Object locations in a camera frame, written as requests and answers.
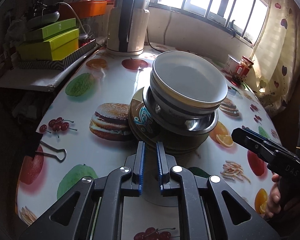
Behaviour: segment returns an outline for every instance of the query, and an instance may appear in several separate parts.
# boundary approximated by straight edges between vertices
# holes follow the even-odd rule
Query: kettle base
[[[142,52],[143,52],[143,49],[142,50],[139,50],[139,51],[131,51],[131,52],[120,52],[120,51],[115,51],[115,50],[112,50],[112,49],[106,49],[106,51],[109,53],[109,54],[112,54],[112,55],[116,55],[116,56],[137,56],[137,55],[140,55]]]

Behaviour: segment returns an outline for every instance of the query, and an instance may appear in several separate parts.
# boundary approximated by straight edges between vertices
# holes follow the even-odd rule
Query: jar with red label
[[[242,83],[247,76],[250,69],[252,69],[253,62],[245,56],[242,56],[240,64],[236,67],[236,71],[233,75],[234,81]]]

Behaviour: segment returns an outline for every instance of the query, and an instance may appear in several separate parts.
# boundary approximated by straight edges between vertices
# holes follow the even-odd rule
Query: yellow box
[[[79,29],[74,29],[49,40],[23,43],[17,47],[23,61],[62,60],[79,48]]]

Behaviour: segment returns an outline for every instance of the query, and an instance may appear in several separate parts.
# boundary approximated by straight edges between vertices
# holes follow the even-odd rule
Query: curtain
[[[294,0],[269,0],[246,83],[270,116],[284,110],[300,75],[300,9]]]

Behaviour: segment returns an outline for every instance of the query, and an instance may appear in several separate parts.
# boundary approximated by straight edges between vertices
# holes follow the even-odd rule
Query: orange container
[[[70,6],[78,15],[79,19],[105,14],[106,5],[107,1],[101,0],[70,3]],[[65,4],[60,4],[59,13],[59,20],[71,19],[75,17],[72,10]]]

